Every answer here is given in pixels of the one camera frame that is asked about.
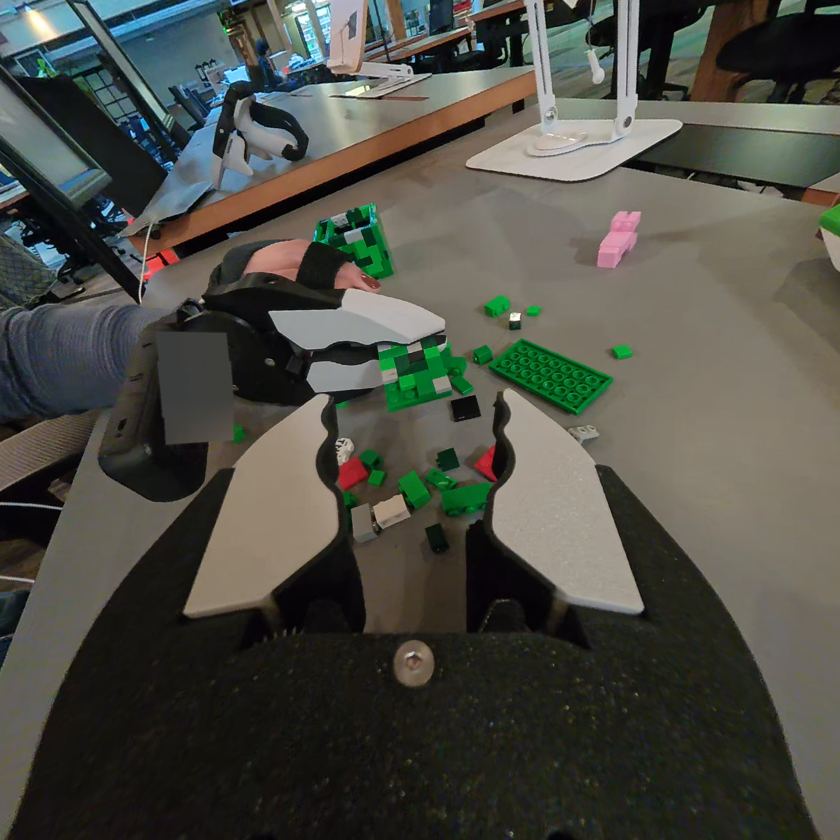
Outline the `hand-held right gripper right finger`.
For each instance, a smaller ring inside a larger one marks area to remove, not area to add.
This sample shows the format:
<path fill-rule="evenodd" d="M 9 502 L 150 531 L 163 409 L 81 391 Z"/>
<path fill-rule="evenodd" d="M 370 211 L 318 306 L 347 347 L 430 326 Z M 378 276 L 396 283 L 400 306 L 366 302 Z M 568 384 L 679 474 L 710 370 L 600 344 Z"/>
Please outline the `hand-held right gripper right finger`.
<path fill-rule="evenodd" d="M 494 408 L 490 540 L 567 605 L 642 615 L 594 459 L 513 388 L 499 391 Z"/>

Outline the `green checkered brick panel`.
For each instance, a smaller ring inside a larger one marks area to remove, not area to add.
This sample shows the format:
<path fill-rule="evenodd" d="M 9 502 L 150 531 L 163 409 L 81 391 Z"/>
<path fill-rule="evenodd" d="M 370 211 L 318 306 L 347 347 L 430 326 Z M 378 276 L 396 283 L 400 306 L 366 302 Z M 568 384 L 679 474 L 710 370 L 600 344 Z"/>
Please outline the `green checkered brick panel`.
<path fill-rule="evenodd" d="M 379 343 L 385 407 L 389 413 L 459 395 L 454 392 L 444 357 L 453 355 L 444 333 L 410 344 Z"/>

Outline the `person's left forearm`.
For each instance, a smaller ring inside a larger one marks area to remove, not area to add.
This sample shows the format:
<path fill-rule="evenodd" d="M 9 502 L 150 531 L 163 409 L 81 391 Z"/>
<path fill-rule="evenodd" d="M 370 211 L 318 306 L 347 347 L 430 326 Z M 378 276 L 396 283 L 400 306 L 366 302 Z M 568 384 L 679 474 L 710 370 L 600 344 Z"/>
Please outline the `person's left forearm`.
<path fill-rule="evenodd" d="M 142 331 L 169 314 L 122 303 L 3 311 L 1 423 L 111 406 Z"/>

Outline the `grey desk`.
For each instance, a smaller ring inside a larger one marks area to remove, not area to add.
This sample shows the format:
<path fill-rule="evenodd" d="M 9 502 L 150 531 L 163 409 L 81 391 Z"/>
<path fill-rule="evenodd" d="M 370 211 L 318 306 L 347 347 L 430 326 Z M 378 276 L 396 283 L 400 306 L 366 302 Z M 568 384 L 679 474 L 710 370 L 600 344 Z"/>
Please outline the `grey desk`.
<path fill-rule="evenodd" d="M 644 601 L 464 633 L 439 497 L 356 554 L 366 633 L 255 644 L 182 609 L 228 473 L 171 505 L 101 417 L 2 670 L 2 838 L 838 838 L 838 274 L 817 207 L 621 169 L 471 171 L 503 119 L 242 239 L 374 198 L 385 293 L 452 349 L 522 336 L 613 377 L 581 418 Z M 642 213 L 614 269 L 613 216 Z M 626 344 L 633 357 L 610 349 Z"/>

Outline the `person's left hand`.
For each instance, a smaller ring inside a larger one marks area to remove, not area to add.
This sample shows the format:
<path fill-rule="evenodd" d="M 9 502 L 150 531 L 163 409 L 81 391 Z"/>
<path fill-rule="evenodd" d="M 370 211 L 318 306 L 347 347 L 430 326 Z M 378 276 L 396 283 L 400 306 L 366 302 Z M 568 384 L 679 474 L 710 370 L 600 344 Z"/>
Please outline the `person's left hand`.
<path fill-rule="evenodd" d="M 330 280 L 336 290 L 357 289 L 372 293 L 381 290 L 379 281 L 344 253 L 301 238 L 279 241 L 256 250 L 240 277 L 249 274 L 276 275 L 312 288 L 326 287 Z"/>

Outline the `green checkered brick cube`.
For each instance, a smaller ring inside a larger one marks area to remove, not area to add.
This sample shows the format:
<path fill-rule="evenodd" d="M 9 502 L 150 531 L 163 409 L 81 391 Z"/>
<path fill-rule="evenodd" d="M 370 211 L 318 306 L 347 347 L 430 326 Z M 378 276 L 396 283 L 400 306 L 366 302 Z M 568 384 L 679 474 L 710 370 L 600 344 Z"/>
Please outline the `green checkered brick cube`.
<path fill-rule="evenodd" d="M 392 249 L 375 203 L 318 221 L 312 240 L 343 252 L 376 280 L 392 277 L 395 273 Z"/>

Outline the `long green toy brick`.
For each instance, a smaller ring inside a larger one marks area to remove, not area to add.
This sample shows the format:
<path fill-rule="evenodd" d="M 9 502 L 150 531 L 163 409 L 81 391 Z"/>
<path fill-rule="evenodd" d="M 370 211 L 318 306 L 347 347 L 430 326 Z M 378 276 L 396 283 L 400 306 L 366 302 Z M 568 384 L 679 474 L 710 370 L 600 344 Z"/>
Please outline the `long green toy brick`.
<path fill-rule="evenodd" d="M 492 488 L 493 483 L 486 481 L 443 490 L 441 501 L 444 514 L 457 518 L 485 510 Z"/>

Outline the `large green studded plate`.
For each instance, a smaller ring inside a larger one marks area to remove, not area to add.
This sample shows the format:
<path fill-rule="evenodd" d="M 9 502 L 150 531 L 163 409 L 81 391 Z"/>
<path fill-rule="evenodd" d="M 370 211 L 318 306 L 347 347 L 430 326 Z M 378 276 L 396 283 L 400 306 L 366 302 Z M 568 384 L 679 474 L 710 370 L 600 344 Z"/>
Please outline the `large green studded plate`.
<path fill-rule="evenodd" d="M 580 416 L 613 384 L 600 372 L 527 339 L 519 339 L 488 363 L 489 370 L 560 410 Z"/>

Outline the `grey table with wooden edge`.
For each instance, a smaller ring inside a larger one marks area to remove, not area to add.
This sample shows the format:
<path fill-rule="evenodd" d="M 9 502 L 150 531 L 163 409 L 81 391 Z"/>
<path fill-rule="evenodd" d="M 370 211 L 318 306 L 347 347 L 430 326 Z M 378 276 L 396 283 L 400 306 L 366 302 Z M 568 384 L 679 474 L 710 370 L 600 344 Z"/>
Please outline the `grey table with wooden edge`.
<path fill-rule="evenodd" d="M 192 204 L 213 182 L 214 123 L 194 133 L 163 185 L 122 232 L 142 250 L 145 221 L 157 223 L 150 250 L 173 249 L 279 203 L 335 182 L 426 142 L 443 139 L 493 112 L 534 95 L 528 67 L 499 67 L 433 75 L 381 99 L 348 98 L 356 82 L 309 86 L 266 97 L 290 112 L 309 137 L 299 162 L 253 156 L 252 173 L 226 171 L 222 185 Z"/>

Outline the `pink toy pig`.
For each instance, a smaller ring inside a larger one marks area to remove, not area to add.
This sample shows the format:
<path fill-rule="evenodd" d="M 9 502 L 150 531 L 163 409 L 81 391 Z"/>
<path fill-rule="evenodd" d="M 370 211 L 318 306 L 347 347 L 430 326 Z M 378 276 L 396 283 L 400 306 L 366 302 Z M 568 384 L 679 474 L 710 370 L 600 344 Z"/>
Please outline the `pink toy pig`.
<path fill-rule="evenodd" d="M 598 248 L 597 267 L 616 268 L 622 258 L 635 247 L 641 217 L 640 211 L 621 211 L 613 216 L 609 231 Z"/>

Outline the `white book stand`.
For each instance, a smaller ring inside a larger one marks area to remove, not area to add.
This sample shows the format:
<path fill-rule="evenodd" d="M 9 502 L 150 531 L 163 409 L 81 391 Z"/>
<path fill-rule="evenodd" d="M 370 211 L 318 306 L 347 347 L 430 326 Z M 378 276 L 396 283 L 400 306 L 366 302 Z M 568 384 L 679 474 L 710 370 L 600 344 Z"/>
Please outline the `white book stand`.
<path fill-rule="evenodd" d="M 539 123 L 465 163 L 471 170 L 519 175 L 552 182 L 588 182 L 672 137 L 677 119 L 637 119 L 639 2 L 617 10 L 616 114 L 613 119 L 563 120 L 553 94 L 547 25 L 541 2 L 526 2 L 537 81 Z"/>

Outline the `black framed screen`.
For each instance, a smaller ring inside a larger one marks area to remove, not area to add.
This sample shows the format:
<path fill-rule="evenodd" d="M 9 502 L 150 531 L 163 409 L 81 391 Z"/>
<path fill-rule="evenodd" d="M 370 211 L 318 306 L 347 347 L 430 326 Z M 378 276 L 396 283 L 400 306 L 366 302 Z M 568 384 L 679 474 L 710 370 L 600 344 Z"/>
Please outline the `black framed screen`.
<path fill-rule="evenodd" d="M 67 77 L 15 77 L 2 68 L 2 150 L 14 152 L 74 207 L 108 198 L 139 215 L 166 171 Z"/>

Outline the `pale tan book stand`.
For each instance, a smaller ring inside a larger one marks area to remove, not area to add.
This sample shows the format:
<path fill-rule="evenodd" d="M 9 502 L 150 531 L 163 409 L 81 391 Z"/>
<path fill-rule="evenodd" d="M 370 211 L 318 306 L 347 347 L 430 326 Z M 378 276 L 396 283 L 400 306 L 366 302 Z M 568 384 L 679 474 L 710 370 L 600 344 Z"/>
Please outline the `pale tan book stand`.
<path fill-rule="evenodd" d="M 350 89 L 355 99 L 383 99 L 425 81 L 432 73 L 415 74 L 408 65 L 364 59 L 367 1 L 330 2 L 330 44 L 327 68 L 333 75 L 358 79 Z"/>

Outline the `green cardboard toy box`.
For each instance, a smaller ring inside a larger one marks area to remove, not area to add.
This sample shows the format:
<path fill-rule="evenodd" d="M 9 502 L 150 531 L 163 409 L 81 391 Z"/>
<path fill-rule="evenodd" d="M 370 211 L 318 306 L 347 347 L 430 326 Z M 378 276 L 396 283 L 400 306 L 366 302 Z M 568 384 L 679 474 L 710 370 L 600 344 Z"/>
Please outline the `green cardboard toy box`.
<path fill-rule="evenodd" d="M 839 272 L 839 203 L 827 209 L 820 217 L 819 236 L 834 269 Z"/>

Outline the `black office chair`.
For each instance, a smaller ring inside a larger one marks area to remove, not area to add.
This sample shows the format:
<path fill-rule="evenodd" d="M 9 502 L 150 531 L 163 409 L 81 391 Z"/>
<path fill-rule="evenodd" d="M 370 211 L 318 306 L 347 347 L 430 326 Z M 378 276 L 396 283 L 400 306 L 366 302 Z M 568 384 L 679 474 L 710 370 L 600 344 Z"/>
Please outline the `black office chair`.
<path fill-rule="evenodd" d="M 807 1 L 803 11 L 776 15 L 731 38 L 716 67 L 744 82 L 772 81 L 771 103 L 800 104 L 813 81 L 836 81 L 839 68 L 838 1 Z"/>

